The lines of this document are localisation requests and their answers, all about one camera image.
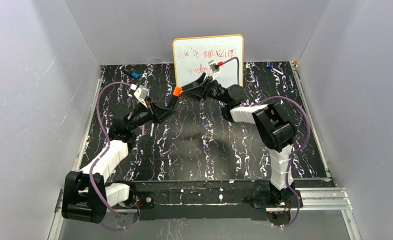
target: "enclosure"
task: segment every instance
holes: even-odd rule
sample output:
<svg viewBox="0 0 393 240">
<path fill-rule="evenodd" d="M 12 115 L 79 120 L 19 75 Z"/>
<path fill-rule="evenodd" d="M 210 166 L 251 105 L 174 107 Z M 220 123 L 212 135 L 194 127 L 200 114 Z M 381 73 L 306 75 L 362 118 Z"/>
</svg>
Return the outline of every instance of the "enclosure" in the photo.
<svg viewBox="0 0 393 240">
<path fill-rule="evenodd" d="M 248 101 L 255 93 L 286 96 L 310 116 L 312 137 L 291 168 L 304 202 L 295 223 L 281 231 L 251 208 L 191 204 L 159 204 L 157 220 L 127 231 L 64 220 L 66 174 L 104 146 L 95 114 L 100 89 L 133 82 L 164 101 L 176 84 L 173 40 L 229 34 L 244 37 Z M 104 126 L 136 104 L 126 89 L 112 88 Z M 156 127 L 154 138 L 150 124 L 137 131 L 133 154 L 110 181 L 136 182 L 158 203 L 167 190 L 244 192 L 269 182 L 254 126 L 228 125 L 212 100 L 180 104 L 187 109 Z M 307 125 L 291 104 L 282 106 L 301 144 Z M 106 222 L 118 223 L 110 213 Z M 0 1 L 0 239 L 137 236 L 393 239 L 393 1 Z"/>
</svg>

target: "gray wall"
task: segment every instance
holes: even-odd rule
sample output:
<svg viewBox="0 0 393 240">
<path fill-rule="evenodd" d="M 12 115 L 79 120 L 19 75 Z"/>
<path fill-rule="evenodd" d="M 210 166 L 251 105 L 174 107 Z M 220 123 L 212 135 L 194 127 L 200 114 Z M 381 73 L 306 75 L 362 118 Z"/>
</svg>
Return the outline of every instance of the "gray wall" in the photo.
<svg viewBox="0 0 393 240">
<path fill-rule="evenodd" d="M 0 0 L 0 239 L 46 239 L 100 67 L 63 0 Z"/>
<path fill-rule="evenodd" d="M 245 61 L 300 58 L 330 0 L 66 0 L 101 65 L 173 62 L 176 38 L 242 34 Z"/>
<path fill-rule="evenodd" d="M 393 1 L 332 0 L 299 72 L 361 237 L 393 239 Z"/>
</svg>

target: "purple cable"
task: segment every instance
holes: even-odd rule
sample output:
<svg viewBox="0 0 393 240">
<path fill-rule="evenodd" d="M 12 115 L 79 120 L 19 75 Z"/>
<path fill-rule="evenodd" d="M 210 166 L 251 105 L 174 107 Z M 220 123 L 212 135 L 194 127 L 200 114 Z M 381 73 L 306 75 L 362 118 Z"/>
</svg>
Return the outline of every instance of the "purple cable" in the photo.
<svg viewBox="0 0 393 240">
<path fill-rule="evenodd" d="M 228 62 L 232 61 L 232 60 L 236 60 L 236 64 L 237 64 L 237 71 L 236 71 L 236 77 L 237 77 L 237 84 L 239 85 L 240 81 L 239 81 L 239 58 L 234 56 L 231 57 L 229 59 L 227 59 L 226 61 L 223 62 L 223 65 L 227 64 Z"/>
<path fill-rule="evenodd" d="M 107 209 L 109 209 L 110 212 L 112 212 L 112 214 L 114 214 L 117 218 L 122 218 L 122 216 L 120 216 L 120 214 L 118 212 L 116 212 L 116 210 L 113 209 L 113 207 L 111 207 L 107 200 L 105 200 L 104 196 L 102 195 L 101 191 L 98 189 L 97 184 L 95 183 L 94 180 L 94 175 L 93 175 L 93 171 L 94 171 L 94 167 L 97 165 L 98 161 L 108 152 L 108 150 L 110 149 L 110 138 L 108 137 L 108 133 L 104 128 L 103 125 L 103 121 L 101 119 L 101 115 L 100 115 L 100 100 L 101 100 L 101 96 L 102 94 L 111 86 L 116 85 L 116 84 L 121 84 L 121 85 L 125 85 L 127 87 L 131 87 L 132 85 L 130 85 L 127 82 L 122 82 L 122 81 L 116 81 L 116 82 L 112 82 L 110 84 L 107 84 L 103 89 L 101 89 L 101 91 L 99 92 L 98 98 L 96 99 L 96 117 L 98 118 L 98 123 L 99 123 L 99 127 L 101 128 L 102 133 L 105 136 L 106 139 L 106 149 L 101 153 L 101 155 L 92 163 L 92 165 L 90 166 L 90 170 L 89 170 L 89 178 L 90 178 L 90 183 L 92 184 L 93 189 L 95 190 L 96 194 L 98 195 L 99 199 L 101 199 L 102 203 L 106 206 Z M 132 223 L 131 225 L 127 226 L 127 227 L 122 227 L 122 228 L 114 228 L 114 227 L 110 227 L 105 225 L 104 223 L 100 223 L 101 226 L 103 226 L 106 229 L 109 230 L 113 230 L 113 231 L 121 231 L 124 229 L 128 229 L 129 227 L 133 226 L 136 222 Z"/>
<path fill-rule="evenodd" d="M 115 228 L 115 227 L 110 227 L 105 225 L 105 223 L 101 222 L 101 226 L 103 226 L 104 228 L 111 230 L 111 231 L 122 231 L 122 230 L 126 230 L 130 227 L 132 227 L 133 225 L 135 225 L 138 221 L 135 221 L 134 223 L 130 224 L 129 226 L 125 226 L 125 227 L 121 227 L 121 228 Z"/>
<path fill-rule="evenodd" d="M 291 158 L 292 154 L 302 150 L 309 143 L 309 139 L 310 139 L 310 135 L 311 135 L 311 129 L 310 129 L 310 119 L 309 119 L 309 116 L 307 115 L 306 111 L 304 111 L 304 109 L 296 101 L 294 101 L 294 100 L 292 100 L 292 99 L 290 99 L 288 97 L 285 97 L 285 96 L 271 96 L 271 97 L 268 97 L 268 98 L 266 98 L 264 100 L 261 100 L 261 101 L 259 101 L 257 103 L 254 103 L 254 104 L 243 104 L 242 106 L 243 107 L 252 107 L 252 106 L 262 105 L 263 103 L 265 103 L 265 102 L 267 102 L 269 100 L 272 100 L 272 99 L 282 99 L 282 100 L 286 100 L 286 101 L 290 102 L 291 104 L 295 105 L 295 107 L 301 112 L 302 116 L 304 117 L 305 125 L 306 125 L 306 128 L 307 128 L 307 133 L 306 133 L 306 136 L 305 136 L 305 140 L 304 140 L 304 142 L 302 143 L 302 145 L 299 148 L 293 150 L 290 153 L 289 158 Z M 286 186 L 288 187 L 288 189 L 297 198 L 297 201 L 296 201 L 297 202 L 297 208 L 296 208 L 295 217 L 288 224 L 284 225 L 284 227 L 288 227 L 288 226 L 290 226 L 291 224 L 293 224 L 295 222 L 295 220 L 298 217 L 298 214 L 300 213 L 300 207 L 301 207 L 300 199 L 299 199 L 299 197 L 297 195 L 297 192 L 294 189 L 292 189 L 292 187 L 289 185 L 289 182 L 288 182 L 288 176 L 289 176 L 290 169 L 291 169 L 291 160 L 289 160 L 288 166 L 286 167 L 285 183 L 286 183 Z"/>
</svg>

